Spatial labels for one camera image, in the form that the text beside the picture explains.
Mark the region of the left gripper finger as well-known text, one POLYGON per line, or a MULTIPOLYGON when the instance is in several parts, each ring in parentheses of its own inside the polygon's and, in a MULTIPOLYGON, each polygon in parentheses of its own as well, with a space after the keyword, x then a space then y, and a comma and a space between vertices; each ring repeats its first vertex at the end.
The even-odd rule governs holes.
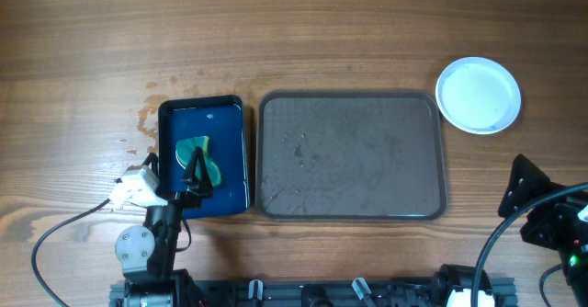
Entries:
POLYGON ((149 153, 141 166, 148 166, 151 171, 155 174, 159 174, 159 157, 156 153, 149 153))
POLYGON ((182 182, 190 192, 212 192, 213 186, 209 177, 204 152, 197 146, 182 176, 182 182))

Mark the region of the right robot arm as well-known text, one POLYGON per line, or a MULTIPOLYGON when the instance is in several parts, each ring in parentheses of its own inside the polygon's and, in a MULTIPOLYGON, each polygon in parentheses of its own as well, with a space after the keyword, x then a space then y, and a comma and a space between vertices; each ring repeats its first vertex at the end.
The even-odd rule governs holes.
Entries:
POLYGON ((513 222, 526 216, 520 229, 523 242, 556 251, 560 263, 546 270, 538 282, 548 303, 547 277, 560 270, 578 305, 587 304, 587 185, 564 186, 551 179, 527 157, 514 160, 507 189, 497 210, 503 221, 491 233, 474 267, 443 265, 433 277, 431 302, 437 306, 469 306, 473 293, 479 306, 504 306, 505 295, 492 288, 484 271, 495 243, 513 222))

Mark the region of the white plate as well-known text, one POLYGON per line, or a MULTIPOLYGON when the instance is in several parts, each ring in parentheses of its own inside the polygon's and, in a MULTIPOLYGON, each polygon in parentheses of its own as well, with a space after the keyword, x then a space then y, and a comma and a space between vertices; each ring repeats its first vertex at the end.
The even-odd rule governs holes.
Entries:
POLYGON ((522 109, 521 91, 513 75, 482 57, 464 57, 449 64, 437 78, 435 99, 448 122, 478 135, 507 129, 522 109))

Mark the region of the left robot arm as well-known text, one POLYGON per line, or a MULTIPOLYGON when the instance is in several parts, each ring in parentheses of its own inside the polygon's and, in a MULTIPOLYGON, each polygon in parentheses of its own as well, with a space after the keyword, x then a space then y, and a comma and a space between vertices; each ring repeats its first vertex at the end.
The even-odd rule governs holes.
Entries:
POLYGON ((111 307, 209 304, 188 272, 174 269, 183 211, 200 207, 213 194, 202 148, 192 153, 182 182, 185 191, 175 193, 166 205, 149 206, 143 225, 131 226, 117 239, 115 253, 125 281, 110 288, 111 307))

